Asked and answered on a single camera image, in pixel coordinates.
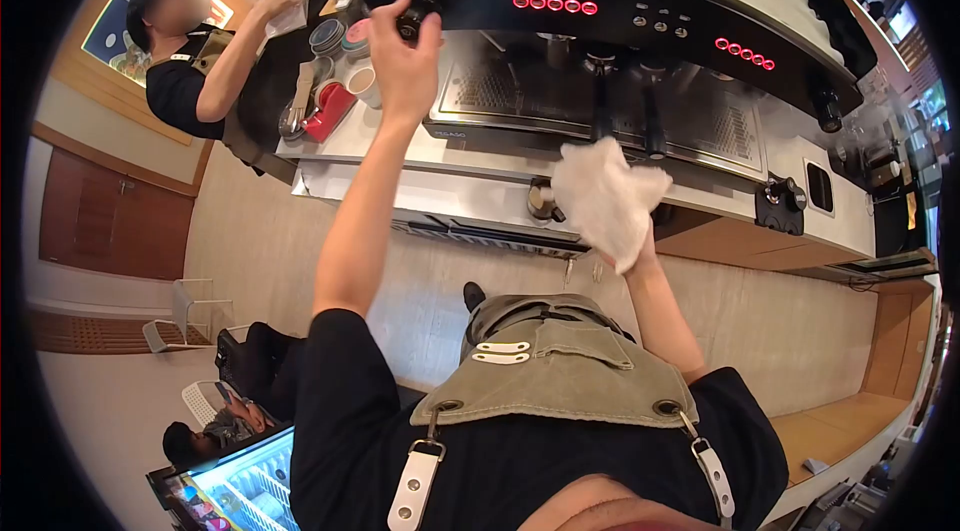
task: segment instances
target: customer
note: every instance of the customer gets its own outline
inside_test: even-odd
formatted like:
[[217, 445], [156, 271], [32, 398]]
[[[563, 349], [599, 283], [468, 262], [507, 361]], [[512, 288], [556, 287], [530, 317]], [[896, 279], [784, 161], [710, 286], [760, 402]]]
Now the customer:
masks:
[[[737, 371], [707, 368], [652, 234], [624, 275], [643, 347], [585, 297], [484, 299], [468, 285], [463, 354], [499, 349], [521, 362], [466, 358], [401, 410], [364, 317], [383, 274], [404, 153], [437, 93], [441, 21], [430, 14], [412, 49], [394, 25], [408, 5], [371, 15], [383, 118], [317, 263], [291, 469], [298, 524], [755, 529], [786, 488], [783, 449]], [[473, 348], [483, 342], [495, 343]]]
[[150, 111], [185, 133], [222, 140], [246, 164], [291, 180], [289, 166], [246, 136], [234, 104], [257, 62], [266, 24], [302, 2], [258, 0], [234, 35], [204, 24], [210, 0], [129, 0], [126, 31], [150, 55]]
[[[173, 422], [163, 434], [163, 453], [175, 465], [196, 465], [218, 450], [293, 420], [304, 339], [284, 335], [264, 322], [250, 325], [239, 344], [234, 382], [246, 399], [231, 393], [230, 402], [202, 431]], [[263, 406], [266, 413], [258, 406]]]

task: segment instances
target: black t-shirt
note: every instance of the black t-shirt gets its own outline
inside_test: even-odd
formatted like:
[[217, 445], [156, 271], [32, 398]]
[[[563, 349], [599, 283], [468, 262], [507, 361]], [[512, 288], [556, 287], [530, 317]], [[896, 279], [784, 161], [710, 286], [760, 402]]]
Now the black t-shirt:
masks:
[[[310, 326], [296, 405], [291, 506], [304, 531], [387, 528], [407, 460], [426, 437], [401, 410], [397, 384], [366, 322], [327, 310]], [[786, 489], [780, 440], [736, 370], [690, 385], [699, 433], [720, 457], [736, 503], [733, 527], [755, 529]], [[718, 524], [710, 486], [680, 429], [508, 415], [444, 425], [447, 452], [424, 531], [515, 529], [553, 494], [603, 473], [640, 497]]]
[[[213, 29], [215, 27], [203, 24], [192, 33]], [[206, 34], [188, 34], [186, 45], [177, 53], [196, 57], [207, 43], [206, 38]], [[202, 123], [197, 120], [197, 101], [206, 78], [185, 60], [167, 60], [151, 66], [147, 69], [147, 105], [153, 116], [194, 137], [223, 139], [224, 121]]]

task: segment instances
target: black espresso machine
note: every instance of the black espresso machine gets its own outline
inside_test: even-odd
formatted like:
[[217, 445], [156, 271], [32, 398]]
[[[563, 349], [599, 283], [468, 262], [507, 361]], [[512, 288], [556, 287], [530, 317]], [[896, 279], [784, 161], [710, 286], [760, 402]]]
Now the black espresso machine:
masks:
[[766, 182], [750, 93], [836, 132], [877, 65], [842, 0], [809, 5], [845, 64], [738, 0], [413, 0], [397, 28], [415, 39], [438, 11], [445, 31], [470, 32], [447, 34], [457, 56], [424, 120], [435, 137], [555, 149], [614, 135], [628, 157], [706, 159]]

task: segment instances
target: white cloth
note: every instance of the white cloth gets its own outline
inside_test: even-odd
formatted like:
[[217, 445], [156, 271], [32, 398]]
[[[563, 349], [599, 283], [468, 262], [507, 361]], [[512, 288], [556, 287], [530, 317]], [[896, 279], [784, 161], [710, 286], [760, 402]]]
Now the white cloth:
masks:
[[612, 258], [617, 274], [626, 273], [673, 178], [659, 168], [631, 168], [612, 137], [588, 146], [567, 144], [559, 152], [563, 160], [550, 181], [554, 200], [583, 240]]

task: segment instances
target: apron pocket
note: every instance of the apron pocket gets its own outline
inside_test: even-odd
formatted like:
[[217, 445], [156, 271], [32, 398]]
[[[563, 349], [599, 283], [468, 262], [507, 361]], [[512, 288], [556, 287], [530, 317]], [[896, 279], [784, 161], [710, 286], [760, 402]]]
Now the apron pocket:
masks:
[[568, 354], [599, 360], [615, 369], [630, 370], [634, 363], [606, 326], [580, 321], [547, 319], [536, 329], [534, 358]]

